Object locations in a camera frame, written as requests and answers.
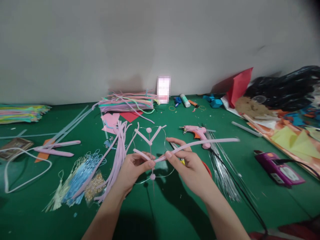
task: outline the forearm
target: forearm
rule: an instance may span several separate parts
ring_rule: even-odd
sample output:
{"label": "forearm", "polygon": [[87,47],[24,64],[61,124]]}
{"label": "forearm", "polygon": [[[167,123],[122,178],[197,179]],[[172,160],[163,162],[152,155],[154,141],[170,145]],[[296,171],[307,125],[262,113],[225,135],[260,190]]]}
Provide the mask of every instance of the forearm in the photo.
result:
{"label": "forearm", "polygon": [[113,186],[101,204],[82,240],[112,239],[125,194]]}
{"label": "forearm", "polygon": [[203,201],[218,240],[250,239],[239,218],[215,184]]}

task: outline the glue stick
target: glue stick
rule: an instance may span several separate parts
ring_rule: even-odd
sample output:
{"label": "glue stick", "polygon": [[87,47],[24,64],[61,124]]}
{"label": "glue stick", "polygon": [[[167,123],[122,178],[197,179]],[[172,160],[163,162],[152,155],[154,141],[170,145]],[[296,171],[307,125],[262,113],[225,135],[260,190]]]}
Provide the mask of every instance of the glue stick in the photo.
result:
{"label": "glue stick", "polygon": [[184,103],[184,105],[186,107],[190,107],[191,106],[191,104],[188,102],[188,99],[186,98],[186,96],[184,94],[180,94],[180,98],[181,98],[181,100],[183,101],[183,103]]}

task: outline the hand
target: hand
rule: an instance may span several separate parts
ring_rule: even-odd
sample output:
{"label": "hand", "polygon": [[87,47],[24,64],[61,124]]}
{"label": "hand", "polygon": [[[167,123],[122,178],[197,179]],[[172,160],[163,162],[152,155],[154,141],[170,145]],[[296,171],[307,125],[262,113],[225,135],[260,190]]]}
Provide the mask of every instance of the hand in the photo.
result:
{"label": "hand", "polygon": [[[166,138],[166,140],[180,146],[186,144],[177,138]],[[171,165],[179,172],[190,190],[198,195],[205,203],[210,201],[208,189],[214,189],[216,186],[198,155],[193,153],[190,147],[175,154],[167,151],[165,155]],[[178,158],[184,158],[186,165],[184,166]]]}
{"label": "hand", "polygon": [[[143,152],[152,159],[156,159],[155,156],[151,156],[150,153]],[[148,161],[138,153],[128,154],[124,159],[118,174],[117,180],[115,181],[112,188],[121,191],[126,196],[131,190],[138,177],[152,169],[156,163],[154,161]]]}

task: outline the fingernail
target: fingernail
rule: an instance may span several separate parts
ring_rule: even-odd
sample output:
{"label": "fingernail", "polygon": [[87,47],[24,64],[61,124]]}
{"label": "fingernail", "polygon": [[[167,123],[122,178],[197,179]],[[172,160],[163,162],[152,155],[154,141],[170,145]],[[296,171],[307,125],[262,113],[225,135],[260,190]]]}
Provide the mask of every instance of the fingernail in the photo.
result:
{"label": "fingernail", "polygon": [[166,151],[166,157],[167,158],[171,158],[172,157],[172,153],[170,151]]}
{"label": "fingernail", "polygon": [[154,161],[149,161],[149,166],[150,167],[154,167],[156,165],[156,163]]}

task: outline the black cable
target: black cable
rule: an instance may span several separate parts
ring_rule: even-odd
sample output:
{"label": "black cable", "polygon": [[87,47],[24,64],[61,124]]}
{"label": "black cable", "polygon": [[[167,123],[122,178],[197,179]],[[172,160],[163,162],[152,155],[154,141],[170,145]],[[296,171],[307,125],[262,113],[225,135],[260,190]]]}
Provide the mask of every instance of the black cable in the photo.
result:
{"label": "black cable", "polygon": [[264,234],[263,236],[260,238],[260,240],[266,239],[269,235],[268,233],[268,228],[265,224],[265,222],[263,221],[262,217],[260,216],[260,214],[258,213],[257,209],[254,207],[253,203],[251,202],[251,200],[249,199],[249,197],[247,196],[247,194],[245,193],[245,191],[242,189],[242,187],[240,186],[240,184],[236,181],[236,179],[233,177],[233,175],[231,174],[230,170],[227,168],[227,166],[224,164],[224,162],[222,161],[222,159],[214,152],[213,149],[209,148],[210,152],[213,153],[220,161],[221,163],[225,166],[225,168],[227,169],[229,175],[232,177],[233,181],[237,184],[238,188],[241,190],[242,194],[244,195],[244,197],[246,198],[247,202],[249,203],[251,210],[253,211],[253,213],[256,215],[257,219],[259,220],[260,224],[262,225],[263,229],[264,229]]}
{"label": "black cable", "polygon": [[313,171],[313,173],[317,176],[317,178],[320,180],[320,175],[312,168],[309,167],[307,164],[293,160],[293,159],[279,159],[279,160],[275,160],[275,162],[277,162],[278,164],[283,164],[283,163],[287,163],[287,162],[296,162],[299,163],[303,166],[306,166],[307,168],[309,168],[311,171]]}

